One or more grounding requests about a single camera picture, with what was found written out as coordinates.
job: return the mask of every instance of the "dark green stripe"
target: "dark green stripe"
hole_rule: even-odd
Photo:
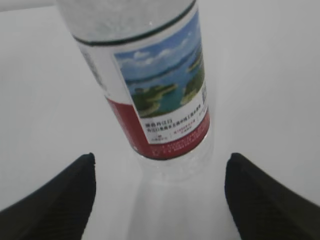
[[[197,0],[193,0],[193,2],[190,4],[190,6],[185,11],[183,11],[179,16],[177,16],[175,19],[171,20],[170,22],[168,22],[168,23],[166,23],[166,24],[164,24],[164,25],[162,25],[152,31],[143,33],[138,36],[133,36],[133,37],[119,39],[119,40],[112,40],[112,41],[86,41],[86,40],[82,40],[76,36],[73,36],[73,37],[78,42],[85,44],[85,45],[89,45],[89,46],[116,46],[116,45],[123,45],[123,44],[136,42],[136,41],[148,38],[152,35],[155,35],[161,31],[171,27],[172,25],[176,24],[191,11],[191,9],[195,6],[196,2],[197,2]]]

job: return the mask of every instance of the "red label section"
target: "red label section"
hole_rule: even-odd
[[[133,149],[150,159],[167,160],[186,154],[204,139],[209,130],[207,111],[199,126],[188,135],[165,144],[149,144],[133,106],[107,100]]]

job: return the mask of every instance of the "landscape photo on label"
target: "landscape photo on label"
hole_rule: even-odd
[[[199,13],[165,40],[114,56],[140,118],[181,108],[204,83]]]

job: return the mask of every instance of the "clear plastic bottle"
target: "clear plastic bottle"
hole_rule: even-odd
[[[57,0],[145,173],[181,180],[210,159],[196,0]]]

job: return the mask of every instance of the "white table surface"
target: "white table surface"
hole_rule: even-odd
[[[144,180],[55,7],[0,13],[0,210],[89,152],[97,194],[84,240],[240,239],[224,196],[232,152],[320,205],[319,9],[318,0],[201,1],[212,95],[217,81],[214,154],[172,184]]]

